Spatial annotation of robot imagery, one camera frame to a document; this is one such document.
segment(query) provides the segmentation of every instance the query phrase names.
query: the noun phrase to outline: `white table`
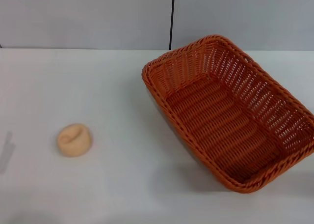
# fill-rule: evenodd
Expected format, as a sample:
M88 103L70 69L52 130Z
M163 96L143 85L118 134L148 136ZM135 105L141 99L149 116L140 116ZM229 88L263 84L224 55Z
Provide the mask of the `white table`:
M164 52L0 50L0 149L15 145L1 224L313 223L314 156L248 195L197 164L141 79ZM314 112L313 52L248 54ZM65 158L55 139L73 122L95 142Z

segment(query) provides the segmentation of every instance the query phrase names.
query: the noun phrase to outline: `small round object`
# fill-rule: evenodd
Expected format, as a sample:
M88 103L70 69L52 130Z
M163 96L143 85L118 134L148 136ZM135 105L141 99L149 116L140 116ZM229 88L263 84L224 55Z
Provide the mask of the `small round object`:
M72 124L62 129L57 139L61 153L66 157L85 154L92 145L92 136L83 124Z

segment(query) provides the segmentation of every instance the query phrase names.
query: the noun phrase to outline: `dark vertical seam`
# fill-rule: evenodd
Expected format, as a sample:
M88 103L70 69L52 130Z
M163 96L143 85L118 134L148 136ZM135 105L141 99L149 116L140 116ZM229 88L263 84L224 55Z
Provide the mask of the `dark vertical seam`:
M170 39L169 39L169 50L171 50L171 44L172 44L172 27L173 27L173 10L175 7L175 0L172 0L171 4L171 23L170 23Z

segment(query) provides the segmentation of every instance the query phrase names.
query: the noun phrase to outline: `wicker basket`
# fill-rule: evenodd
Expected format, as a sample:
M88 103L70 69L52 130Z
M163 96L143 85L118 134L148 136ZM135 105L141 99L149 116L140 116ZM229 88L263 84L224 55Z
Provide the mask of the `wicker basket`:
M314 116L247 54L212 35L149 62L143 80L230 190L259 190L313 153Z

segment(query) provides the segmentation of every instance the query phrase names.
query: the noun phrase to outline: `white wall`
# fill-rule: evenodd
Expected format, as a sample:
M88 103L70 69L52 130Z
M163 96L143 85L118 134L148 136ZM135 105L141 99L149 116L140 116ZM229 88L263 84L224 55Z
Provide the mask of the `white wall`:
M314 51L314 0L175 0L172 48L221 34L245 50Z
M171 0L0 0L4 48L168 49Z

